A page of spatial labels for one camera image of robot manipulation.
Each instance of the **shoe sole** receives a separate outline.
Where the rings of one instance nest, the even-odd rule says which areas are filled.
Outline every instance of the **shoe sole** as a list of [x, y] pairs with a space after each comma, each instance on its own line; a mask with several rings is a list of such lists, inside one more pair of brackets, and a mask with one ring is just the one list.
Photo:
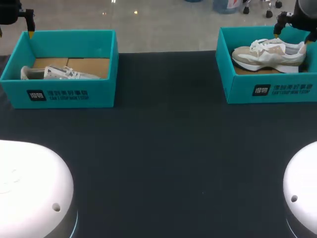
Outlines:
[[249, 71], [253, 71], [256, 72], [262, 68], [265, 67], [271, 67], [271, 68], [275, 68], [277, 71], [280, 71], [282, 73], [298, 73], [299, 72], [299, 67], [298, 66], [287, 66], [287, 65], [250, 65], [247, 63], [242, 63], [239, 62], [235, 59], [233, 59], [238, 65], [240, 65], [241, 67], [249, 70]]

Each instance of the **robotic arm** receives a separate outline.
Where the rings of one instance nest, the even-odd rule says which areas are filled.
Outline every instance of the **robotic arm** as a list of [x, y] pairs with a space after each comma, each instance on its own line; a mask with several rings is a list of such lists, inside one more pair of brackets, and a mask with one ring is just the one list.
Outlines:
[[22, 10], [20, 0], [0, 0], [0, 25], [10, 25], [15, 23], [19, 17], [24, 17], [26, 20], [29, 37], [32, 38], [35, 32], [34, 10]]
[[286, 24], [292, 27], [309, 31], [305, 43], [317, 40], [317, 0], [296, 0], [294, 13], [282, 12], [277, 17], [274, 35], [277, 38]]

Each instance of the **blue container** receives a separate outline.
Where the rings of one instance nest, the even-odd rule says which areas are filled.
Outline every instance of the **blue container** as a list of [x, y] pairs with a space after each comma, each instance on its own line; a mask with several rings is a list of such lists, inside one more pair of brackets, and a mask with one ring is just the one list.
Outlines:
[[213, 9], [221, 14], [235, 13], [241, 5], [241, 0], [213, 0]]
[[[308, 72], [238, 75], [231, 53], [254, 40], [272, 39], [273, 26], [222, 27], [219, 32], [216, 60], [224, 93], [229, 104], [317, 102], [317, 44], [307, 48]], [[307, 32], [286, 27], [281, 39], [298, 44]]]
[[[108, 58], [108, 77], [96, 80], [20, 80], [23, 66], [36, 58]], [[3, 71], [0, 83], [16, 109], [113, 107], [118, 68], [118, 48], [113, 30], [23, 32]], [[50, 92], [80, 92], [80, 96], [50, 97]], [[32, 101], [30, 92], [44, 96]]]

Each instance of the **office chair wheel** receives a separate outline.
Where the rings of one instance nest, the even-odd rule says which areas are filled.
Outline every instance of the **office chair wheel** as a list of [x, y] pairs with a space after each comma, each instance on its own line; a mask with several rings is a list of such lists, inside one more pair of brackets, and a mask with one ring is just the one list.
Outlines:
[[281, 8], [283, 6], [283, 3], [281, 1], [276, 1], [275, 2], [275, 7], [276, 8]]
[[266, 11], [266, 17], [267, 17], [267, 18], [273, 17], [273, 12], [271, 12], [270, 10], [267, 10], [267, 11]]
[[244, 9], [243, 9], [243, 14], [249, 14], [249, 12], [250, 12], [250, 9], [249, 9], [249, 7], [245, 7]]

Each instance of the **chair leg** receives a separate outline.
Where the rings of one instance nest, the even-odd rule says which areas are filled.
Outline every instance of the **chair leg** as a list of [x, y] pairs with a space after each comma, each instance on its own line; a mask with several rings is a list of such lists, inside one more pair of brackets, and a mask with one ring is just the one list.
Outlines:
[[273, 12], [271, 11], [272, 2], [271, 0], [265, 0], [268, 2], [268, 10], [266, 11], [266, 17], [271, 18], [273, 17]]
[[243, 9], [243, 14], [249, 14], [250, 12], [249, 3], [251, 2], [251, 0], [243, 0], [243, 2], [247, 2], [246, 6]]

